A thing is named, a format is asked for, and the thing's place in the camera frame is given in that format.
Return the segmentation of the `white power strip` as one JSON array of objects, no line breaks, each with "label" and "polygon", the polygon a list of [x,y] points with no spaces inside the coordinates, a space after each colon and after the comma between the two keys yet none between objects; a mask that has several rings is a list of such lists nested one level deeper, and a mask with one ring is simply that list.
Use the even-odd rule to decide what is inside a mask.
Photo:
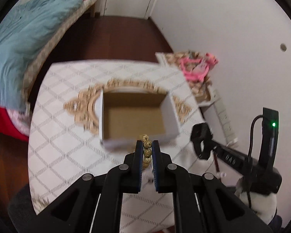
[{"label": "white power strip", "polygon": [[238,146],[238,138],[231,126],[231,121],[229,119],[223,99],[216,89],[213,91],[213,106],[223,130],[223,134],[227,142],[227,147],[236,148]]}]

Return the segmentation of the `white diamond pattern tablecloth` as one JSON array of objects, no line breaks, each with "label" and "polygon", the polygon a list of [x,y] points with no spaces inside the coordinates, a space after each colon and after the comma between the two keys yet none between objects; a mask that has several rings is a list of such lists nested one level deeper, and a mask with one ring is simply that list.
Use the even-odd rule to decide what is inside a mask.
[{"label": "white diamond pattern tablecloth", "polygon": [[31,120],[28,170],[40,213],[81,175],[105,174],[146,134],[195,174],[210,161],[195,155],[190,134],[204,122],[182,72],[154,63],[77,61],[52,64]]}]

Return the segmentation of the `pink panther plush toy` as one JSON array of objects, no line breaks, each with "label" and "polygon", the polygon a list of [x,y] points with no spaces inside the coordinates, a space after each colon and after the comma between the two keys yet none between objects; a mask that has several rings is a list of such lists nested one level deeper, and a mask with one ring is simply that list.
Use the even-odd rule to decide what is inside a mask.
[{"label": "pink panther plush toy", "polygon": [[180,59],[180,68],[188,82],[204,82],[208,72],[218,64],[218,59],[210,54],[206,53],[201,58],[190,59],[188,57]]}]

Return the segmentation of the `open cardboard box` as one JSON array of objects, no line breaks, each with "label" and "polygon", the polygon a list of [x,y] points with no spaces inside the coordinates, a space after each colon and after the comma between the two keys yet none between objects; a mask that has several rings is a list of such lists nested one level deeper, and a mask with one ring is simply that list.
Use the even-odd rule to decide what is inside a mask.
[{"label": "open cardboard box", "polygon": [[171,93],[122,87],[103,90],[99,101],[99,138],[106,149],[129,147],[144,134],[160,144],[180,135],[179,117]]}]

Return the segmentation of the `checkered brown cushion box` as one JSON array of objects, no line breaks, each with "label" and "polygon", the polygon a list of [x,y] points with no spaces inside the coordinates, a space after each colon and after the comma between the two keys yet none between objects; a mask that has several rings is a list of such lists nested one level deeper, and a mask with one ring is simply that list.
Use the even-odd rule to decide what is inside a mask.
[{"label": "checkered brown cushion box", "polygon": [[155,53],[160,65],[174,67],[182,72],[192,95],[200,107],[208,107],[218,100],[219,94],[212,86],[209,72],[218,64],[211,53],[192,50],[175,53]]}]

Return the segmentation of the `light blue duvet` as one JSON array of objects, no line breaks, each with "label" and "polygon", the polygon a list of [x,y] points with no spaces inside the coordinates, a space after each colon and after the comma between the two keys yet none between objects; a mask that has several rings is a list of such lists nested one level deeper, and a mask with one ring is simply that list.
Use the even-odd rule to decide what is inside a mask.
[{"label": "light blue duvet", "polygon": [[0,107],[24,112],[23,78],[60,24],[84,0],[19,0],[0,23]]}]

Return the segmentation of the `checkered beige mattress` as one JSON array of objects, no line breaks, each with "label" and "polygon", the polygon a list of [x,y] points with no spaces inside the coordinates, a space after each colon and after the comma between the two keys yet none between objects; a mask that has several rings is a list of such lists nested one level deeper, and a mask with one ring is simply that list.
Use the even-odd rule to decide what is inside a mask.
[{"label": "checkered beige mattress", "polygon": [[36,59],[31,62],[24,74],[23,78],[23,87],[21,91],[22,99],[25,102],[28,102],[29,95],[32,91],[33,85],[39,72],[42,69],[42,66],[46,62],[48,56],[57,46],[59,41],[63,38],[66,31],[91,7],[94,7],[94,4],[97,0],[84,0],[81,6],[75,10],[67,19],[65,19],[55,31],[55,34],[52,35],[51,39],[45,44],[42,50],[37,55]]}]

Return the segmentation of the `red cloth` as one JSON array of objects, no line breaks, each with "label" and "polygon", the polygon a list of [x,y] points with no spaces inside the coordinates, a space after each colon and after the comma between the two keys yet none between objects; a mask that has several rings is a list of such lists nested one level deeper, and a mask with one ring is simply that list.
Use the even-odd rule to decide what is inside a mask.
[{"label": "red cloth", "polygon": [[30,116],[0,107],[0,133],[27,142],[30,123]]}]

